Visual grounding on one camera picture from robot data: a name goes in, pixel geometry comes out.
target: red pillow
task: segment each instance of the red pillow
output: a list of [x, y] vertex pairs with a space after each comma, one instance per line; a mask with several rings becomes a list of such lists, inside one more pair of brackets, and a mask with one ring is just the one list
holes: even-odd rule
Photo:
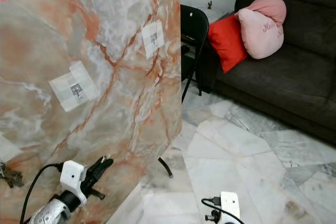
[[247, 58], [240, 23], [234, 15], [212, 23], [208, 39], [219, 55], [224, 73]]

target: keys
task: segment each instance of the keys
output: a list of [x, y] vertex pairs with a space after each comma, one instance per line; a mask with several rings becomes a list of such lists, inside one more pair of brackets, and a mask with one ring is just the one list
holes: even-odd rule
[[0, 179], [1, 178], [6, 180], [10, 188], [13, 188], [14, 186], [22, 187], [24, 185], [21, 172], [11, 170], [6, 167], [6, 164], [3, 162], [0, 162]]

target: floor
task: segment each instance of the floor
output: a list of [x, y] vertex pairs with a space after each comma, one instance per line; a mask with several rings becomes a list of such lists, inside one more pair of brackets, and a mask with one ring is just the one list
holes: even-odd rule
[[162, 156], [174, 178], [154, 163], [108, 224], [207, 223], [201, 199], [221, 191], [238, 194], [245, 224], [335, 223], [334, 147], [194, 84], [183, 119]]

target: black cord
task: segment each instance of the black cord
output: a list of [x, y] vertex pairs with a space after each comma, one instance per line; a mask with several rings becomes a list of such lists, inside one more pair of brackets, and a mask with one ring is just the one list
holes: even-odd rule
[[204, 205], [206, 205], [206, 206], [208, 206], [208, 207], [211, 207], [211, 208], [213, 208], [213, 209], [216, 209], [216, 210], [218, 210], [218, 211], [221, 211], [221, 212], [223, 212], [223, 213], [225, 213], [225, 214], [227, 214], [227, 215], [230, 215], [232, 218], [234, 218], [235, 220], [237, 220], [240, 224], [244, 224], [241, 220], [239, 220], [239, 219], [238, 219], [236, 216], [234, 216], [233, 214], [231, 214], [231, 213], [229, 213], [229, 212], [227, 212], [227, 211], [224, 211], [224, 210], [222, 210], [222, 209], [220, 209], [220, 208], [218, 208], [218, 207], [215, 207], [215, 206], [213, 206], [213, 205], [210, 205], [210, 204], [206, 203], [206, 201], [212, 202], [212, 199], [201, 199], [201, 202], [202, 202]]
[[35, 178], [34, 178], [32, 184], [30, 185], [30, 188], [29, 188], [29, 190], [28, 190], [28, 192], [27, 192], [27, 195], [26, 195], [26, 198], [25, 198], [25, 202], [23, 203], [23, 208], [22, 208], [22, 213], [21, 213], [21, 218], [20, 218], [20, 224], [25, 224], [25, 223], [27, 223], [27, 221], [24, 222], [24, 219], [25, 219], [25, 213], [26, 213], [26, 208], [27, 208], [27, 204], [28, 204], [28, 199], [29, 199], [29, 197], [30, 197], [30, 193], [32, 192], [33, 187], [35, 186], [35, 183], [36, 183], [38, 177], [39, 177], [39, 176], [42, 174], [42, 172], [43, 172], [45, 169], [47, 169], [48, 167], [56, 167], [56, 168], [58, 169], [58, 171], [60, 172], [60, 171], [62, 171], [63, 163], [46, 165], [46, 166], [44, 166], [44, 167], [37, 173], [37, 175], [35, 176]]

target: metal robotic arm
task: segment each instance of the metal robotic arm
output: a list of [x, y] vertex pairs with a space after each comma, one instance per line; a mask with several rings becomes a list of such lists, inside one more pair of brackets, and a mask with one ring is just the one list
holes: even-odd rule
[[86, 170], [85, 166], [74, 161], [64, 162], [60, 178], [64, 191], [61, 195], [54, 195], [46, 206], [33, 214], [28, 223], [66, 224], [71, 213], [83, 206], [90, 195], [103, 200], [105, 195], [92, 187], [112, 164], [112, 159], [101, 157]]

